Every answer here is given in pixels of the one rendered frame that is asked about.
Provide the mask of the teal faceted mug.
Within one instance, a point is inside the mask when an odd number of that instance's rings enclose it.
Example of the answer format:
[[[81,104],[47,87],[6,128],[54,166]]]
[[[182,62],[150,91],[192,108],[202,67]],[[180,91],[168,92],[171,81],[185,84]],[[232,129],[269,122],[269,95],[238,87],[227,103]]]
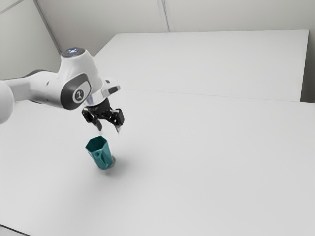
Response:
[[[116,159],[110,151],[108,141],[103,136],[91,138],[85,149],[100,169],[107,170],[115,165]]]

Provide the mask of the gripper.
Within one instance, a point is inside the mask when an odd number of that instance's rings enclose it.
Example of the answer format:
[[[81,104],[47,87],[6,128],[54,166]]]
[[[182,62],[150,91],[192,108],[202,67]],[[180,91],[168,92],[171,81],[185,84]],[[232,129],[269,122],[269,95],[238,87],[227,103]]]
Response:
[[[86,122],[93,124],[98,129],[98,131],[102,130],[102,124],[100,123],[99,119],[110,120],[118,133],[120,132],[121,126],[125,121],[122,109],[112,110],[108,98],[95,106],[84,107],[82,110],[82,115]]]

